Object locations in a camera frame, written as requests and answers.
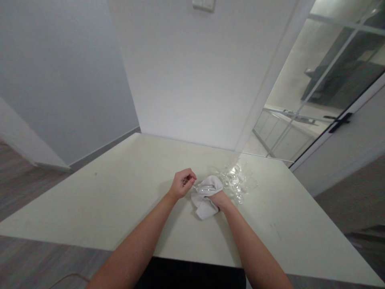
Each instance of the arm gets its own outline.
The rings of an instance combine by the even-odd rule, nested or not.
[[[292,289],[286,274],[223,191],[210,197],[225,214],[253,288]]]
[[[112,253],[91,279],[87,289],[126,289],[135,286],[151,260],[172,208],[185,196],[196,179],[191,169],[175,174],[170,191]]]

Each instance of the glass panel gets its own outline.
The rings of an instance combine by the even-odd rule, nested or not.
[[[329,127],[330,117],[338,117],[385,71],[385,37],[359,31],[321,79],[352,31],[306,21],[253,130],[256,154],[295,161]]]
[[[371,0],[317,0],[310,13],[359,22],[374,2]]]
[[[384,72],[385,37],[358,32],[300,114],[308,116],[310,120],[339,115]],[[295,161],[328,126],[329,123],[318,120],[313,124],[304,120],[293,121],[271,156]]]
[[[385,1],[381,1],[369,12],[368,19],[364,24],[375,28],[385,29]]]
[[[300,114],[322,118],[342,113],[384,72],[384,45],[384,36],[358,32]]]
[[[265,107],[296,112],[351,33],[342,26],[306,20]]]

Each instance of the forearm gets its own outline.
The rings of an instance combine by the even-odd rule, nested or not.
[[[221,208],[229,223],[246,276],[253,288],[290,288],[289,279],[262,241],[230,202]]]
[[[160,233],[177,200],[167,193],[112,253],[87,289],[133,288],[151,260]]]

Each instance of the wrist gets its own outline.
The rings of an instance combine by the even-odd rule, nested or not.
[[[179,200],[179,197],[177,194],[173,191],[168,191],[167,194],[164,196],[168,201],[170,201],[173,205],[176,204],[176,202]]]
[[[229,209],[231,209],[232,207],[235,207],[234,204],[231,202],[231,200],[229,198],[225,198],[222,202],[220,202],[218,205],[219,209],[222,211],[222,212],[226,212],[228,211]]]

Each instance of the baseboard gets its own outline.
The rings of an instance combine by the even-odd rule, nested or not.
[[[106,151],[109,151],[114,146],[116,146],[120,142],[124,141],[126,138],[128,138],[129,136],[133,135],[136,132],[138,132],[138,133],[141,132],[139,126],[137,128],[134,128],[133,130],[125,133],[124,135],[118,137],[117,139],[113,140],[112,142],[110,142],[110,143],[102,146],[101,148],[95,150],[94,152],[90,153],[89,155],[86,155],[84,158],[81,158],[80,160],[77,160],[73,164],[69,165],[71,170],[73,172],[76,172],[76,171],[80,170],[82,167],[84,167],[85,165],[89,164],[94,159],[100,157]]]
[[[40,167],[42,169],[53,169],[56,171],[62,171],[64,173],[72,173],[72,169],[68,167],[61,167],[56,165],[49,165],[45,163],[34,163],[35,166]]]

